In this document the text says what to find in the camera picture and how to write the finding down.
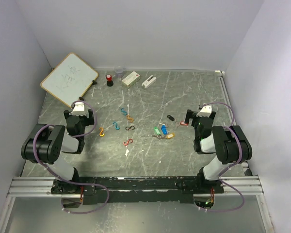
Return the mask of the blue tag key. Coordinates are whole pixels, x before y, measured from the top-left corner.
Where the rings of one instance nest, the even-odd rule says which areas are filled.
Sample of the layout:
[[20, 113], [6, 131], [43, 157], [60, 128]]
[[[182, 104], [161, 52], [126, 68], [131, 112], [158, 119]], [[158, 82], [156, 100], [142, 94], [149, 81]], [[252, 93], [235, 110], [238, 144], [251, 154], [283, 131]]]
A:
[[161, 131], [164, 135], [168, 134], [167, 127], [164, 124], [161, 125]]

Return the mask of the green tag key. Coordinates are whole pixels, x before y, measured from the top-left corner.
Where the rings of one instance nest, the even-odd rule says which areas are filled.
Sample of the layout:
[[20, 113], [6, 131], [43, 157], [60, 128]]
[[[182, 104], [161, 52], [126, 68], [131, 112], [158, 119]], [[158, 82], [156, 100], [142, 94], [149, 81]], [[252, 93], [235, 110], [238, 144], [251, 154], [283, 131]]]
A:
[[153, 135], [153, 137], [155, 137], [155, 138], [160, 138], [160, 137], [161, 137], [161, 132], [160, 132], [160, 130], [159, 130], [157, 127], [155, 127], [155, 128], [154, 128], [154, 131], [155, 131], [155, 134]]

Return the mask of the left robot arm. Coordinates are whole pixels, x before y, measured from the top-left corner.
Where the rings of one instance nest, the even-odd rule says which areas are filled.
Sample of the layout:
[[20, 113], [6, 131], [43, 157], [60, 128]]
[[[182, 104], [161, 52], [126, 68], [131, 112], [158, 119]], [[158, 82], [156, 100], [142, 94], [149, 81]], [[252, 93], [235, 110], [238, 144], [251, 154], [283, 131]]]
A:
[[65, 110], [66, 126], [37, 124], [21, 147], [24, 160], [40, 164], [70, 194], [80, 190], [78, 171], [68, 164], [60, 153], [81, 154], [85, 146], [85, 128], [95, 127], [93, 110]]

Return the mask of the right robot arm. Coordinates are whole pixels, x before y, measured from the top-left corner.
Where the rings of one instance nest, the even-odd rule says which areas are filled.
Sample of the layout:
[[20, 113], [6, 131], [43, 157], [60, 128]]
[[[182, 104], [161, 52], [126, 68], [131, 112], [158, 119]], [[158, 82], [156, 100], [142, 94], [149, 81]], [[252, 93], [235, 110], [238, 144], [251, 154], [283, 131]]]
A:
[[221, 184], [219, 178], [231, 167], [251, 159], [252, 147], [239, 125], [213, 126], [215, 111], [187, 110], [184, 123], [192, 120], [194, 150], [197, 154], [215, 154], [211, 162], [200, 169], [196, 187], [207, 193]]

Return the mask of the red tag key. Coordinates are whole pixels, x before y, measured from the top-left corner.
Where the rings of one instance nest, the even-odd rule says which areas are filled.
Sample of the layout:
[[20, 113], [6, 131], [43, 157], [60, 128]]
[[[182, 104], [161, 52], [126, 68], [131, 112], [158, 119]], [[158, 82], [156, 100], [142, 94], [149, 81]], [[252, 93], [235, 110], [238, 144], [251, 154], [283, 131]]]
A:
[[178, 122], [176, 123], [176, 126], [188, 126], [189, 124], [188, 123], [185, 123], [184, 121], [181, 121], [181, 122]]

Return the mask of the yellow tag key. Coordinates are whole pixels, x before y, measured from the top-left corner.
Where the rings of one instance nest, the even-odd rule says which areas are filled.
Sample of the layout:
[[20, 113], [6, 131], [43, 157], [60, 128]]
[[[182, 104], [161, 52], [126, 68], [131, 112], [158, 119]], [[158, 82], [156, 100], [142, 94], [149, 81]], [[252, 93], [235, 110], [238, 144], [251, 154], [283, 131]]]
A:
[[175, 137], [175, 134], [174, 133], [169, 133], [169, 134], [166, 134], [166, 135], [161, 135], [160, 139], [171, 139], [173, 137]]

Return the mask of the black tag key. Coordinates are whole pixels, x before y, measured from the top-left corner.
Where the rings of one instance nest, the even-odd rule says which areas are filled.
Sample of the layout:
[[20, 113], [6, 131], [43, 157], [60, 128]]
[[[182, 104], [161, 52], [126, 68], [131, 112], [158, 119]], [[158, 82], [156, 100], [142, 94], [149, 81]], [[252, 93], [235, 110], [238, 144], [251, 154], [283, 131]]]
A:
[[173, 116], [171, 116], [171, 115], [167, 115], [167, 118], [168, 118], [169, 120], [173, 121], [173, 122], [176, 122], [176, 121], [177, 121], [177, 120], [176, 120]]

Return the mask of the wood-framed whiteboard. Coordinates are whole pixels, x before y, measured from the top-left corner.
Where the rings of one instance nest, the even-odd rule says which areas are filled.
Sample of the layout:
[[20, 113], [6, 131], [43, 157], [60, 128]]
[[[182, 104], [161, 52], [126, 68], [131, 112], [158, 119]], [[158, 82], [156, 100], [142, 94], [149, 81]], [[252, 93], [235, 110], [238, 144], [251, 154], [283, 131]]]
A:
[[86, 93], [97, 77], [96, 70], [71, 52], [40, 83], [40, 86], [60, 102], [70, 106]]

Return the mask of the red black stamp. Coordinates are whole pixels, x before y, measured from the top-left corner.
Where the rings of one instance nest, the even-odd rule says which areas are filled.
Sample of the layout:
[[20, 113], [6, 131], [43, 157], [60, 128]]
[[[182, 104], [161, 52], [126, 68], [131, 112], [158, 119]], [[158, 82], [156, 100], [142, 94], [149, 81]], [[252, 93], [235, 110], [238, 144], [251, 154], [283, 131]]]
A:
[[109, 86], [109, 87], [113, 86], [113, 80], [112, 80], [111, 74], [106, 75], [106, 80], [107, 80], [107, 86]]

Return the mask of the red S-carabiner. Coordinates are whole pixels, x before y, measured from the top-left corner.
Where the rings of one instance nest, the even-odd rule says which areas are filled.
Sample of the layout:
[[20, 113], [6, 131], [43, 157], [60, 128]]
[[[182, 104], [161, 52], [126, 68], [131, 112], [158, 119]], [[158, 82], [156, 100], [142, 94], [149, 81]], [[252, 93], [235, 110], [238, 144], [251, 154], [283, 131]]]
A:
[[123, 145], [124, 145], [124, 146], [127, 146], [129, 143], [132, 143], [132, 142], [133, 142], [133, 139], [130, 138], [130, 139], [124, 141], [124, 142], [123, 142]]

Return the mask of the white green cardboard box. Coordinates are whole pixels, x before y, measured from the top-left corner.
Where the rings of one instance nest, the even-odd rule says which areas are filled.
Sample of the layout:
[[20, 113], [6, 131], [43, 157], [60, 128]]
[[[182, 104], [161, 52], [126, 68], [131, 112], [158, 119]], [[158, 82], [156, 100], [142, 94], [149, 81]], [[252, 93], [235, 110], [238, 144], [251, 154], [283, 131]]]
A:
[[137, 72], [133, 71], [122, 80], [122, 84], [126, 86], [127, 88], [129, 88], [133, 84], [135, 84], [139, 79], [140, 79], [140, 75]]

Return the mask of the clear plastic cup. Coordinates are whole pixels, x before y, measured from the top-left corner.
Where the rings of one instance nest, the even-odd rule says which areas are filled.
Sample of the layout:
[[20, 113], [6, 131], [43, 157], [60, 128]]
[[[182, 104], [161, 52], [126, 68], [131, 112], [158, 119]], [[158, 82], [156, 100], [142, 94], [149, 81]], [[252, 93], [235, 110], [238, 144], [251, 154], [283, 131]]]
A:
[[117, 78], [122, 78], [123, 75], [124, 75], [124, 69], [123, 69], [122, 66], [116, 66], [116, 67], [114, 68], [114, 72], [115, 72], [115, 76], [116, 76]]

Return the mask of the white plastic device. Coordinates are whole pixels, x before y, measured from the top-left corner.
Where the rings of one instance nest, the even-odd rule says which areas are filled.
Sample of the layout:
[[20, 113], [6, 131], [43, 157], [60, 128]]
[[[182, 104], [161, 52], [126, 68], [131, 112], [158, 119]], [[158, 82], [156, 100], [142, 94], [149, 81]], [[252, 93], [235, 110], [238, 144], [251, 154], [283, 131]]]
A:
[[142, 87], [147, 89], [149, 88], [155, 81], [156, 81], [156, 77], [151, 75], [149, 76], [143, 83], [142, 83]]

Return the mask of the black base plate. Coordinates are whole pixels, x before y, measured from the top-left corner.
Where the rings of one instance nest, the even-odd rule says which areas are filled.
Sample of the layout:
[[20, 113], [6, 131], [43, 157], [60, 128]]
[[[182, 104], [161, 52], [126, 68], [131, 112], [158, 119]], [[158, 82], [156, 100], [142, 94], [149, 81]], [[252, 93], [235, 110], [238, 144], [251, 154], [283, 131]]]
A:
[[80, 177], [77, 185], [68, 188], [68, 183], [54, 180], [50, 190], [55, 195], [76, 194], [83, 197], [85, 205], [104, 203], [169, 202], [193, 203], [195, 194], [206, 196], [214, 191], [222, 194], [222, 183], [214, 187], [197, 187], [196, 176], [169, 177]]

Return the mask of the aluminium rail frame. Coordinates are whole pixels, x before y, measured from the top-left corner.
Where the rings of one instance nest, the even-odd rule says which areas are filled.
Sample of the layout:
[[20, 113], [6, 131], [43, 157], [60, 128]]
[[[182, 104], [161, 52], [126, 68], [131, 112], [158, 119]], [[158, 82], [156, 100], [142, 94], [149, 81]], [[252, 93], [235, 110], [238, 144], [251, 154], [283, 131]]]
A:
[[212, 102], [214, 124], [229, 125], [223, 79], [214, 71], [140, 71], [125, 87], [119, 78], [106, 84], [101, 70], [84, 100], [97, 113], [98, 130], [85, 137], [80, 154], [60, 155], [75, 167], [86, 186], [80, 193], [51, 193], [54, 179], [39, 164], [26, 162], [12, 180], [0, 231], [5, 233], [266, 233], [263, 189], [247, 164], [226, 173], [215, 191], [211, 212], [201, 205], [210, 190], [197, 189], [201, 169], [212, 154], [195, 152], [192, 126], [181, 126], [187, 110]]

